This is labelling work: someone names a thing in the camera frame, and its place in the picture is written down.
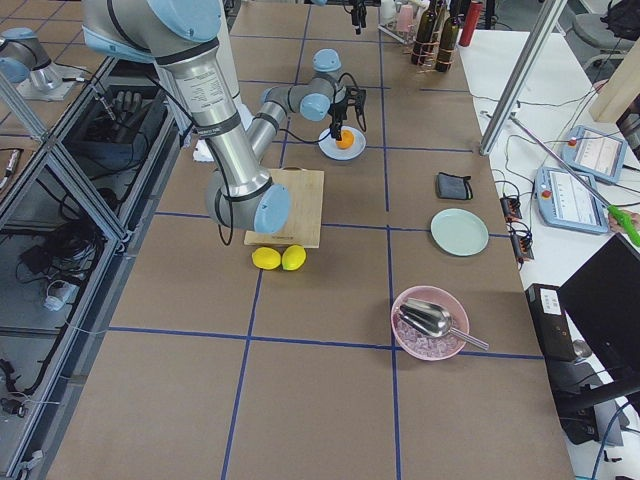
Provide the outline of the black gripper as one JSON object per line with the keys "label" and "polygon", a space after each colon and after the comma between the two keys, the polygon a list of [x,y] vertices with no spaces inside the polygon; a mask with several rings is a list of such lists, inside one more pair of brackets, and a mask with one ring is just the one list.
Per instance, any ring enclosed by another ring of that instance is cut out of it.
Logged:
{"label": "black gripper", "polygon": [[331,104],[328,114],[331,117],[329,128],[332,139],[343,138],[343,122],[347,119],[347,110],[350,105],[351,88],[343,87],[335,91],[331,97]]}
{"label": "black gripper", "polygon": [[346,0],[344,9],[351,16],[351,23],[355,34],[360,34],[360,29],[366,28],[366,1],[365,0]]}

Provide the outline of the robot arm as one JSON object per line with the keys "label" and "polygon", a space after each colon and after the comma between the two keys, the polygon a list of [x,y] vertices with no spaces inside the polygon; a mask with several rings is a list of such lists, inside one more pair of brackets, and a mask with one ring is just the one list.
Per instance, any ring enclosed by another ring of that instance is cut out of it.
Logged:
{"label": "robot arm", "polygon": [[365,0],[309,0],[308,4],[316,6],[339,5],[349,15],[355,34],[360,35],[367,27],[367,5]]}
{"label": "robot arm", "polygon": [[281,123],[292,113],[311,121],[344,117],[347,88],[333,49],[313,57],[312,80],[265,92],[261,109],[245,127],[229,82],[231,71],[218,61],[228,43],[221,37],[217,1],[87,1],[86,44],[105,55],[155,63],[175,82],[187,116],[216,161],[205,196],[218,224],[274,234],[287,222],[292,200],[261,164]]}

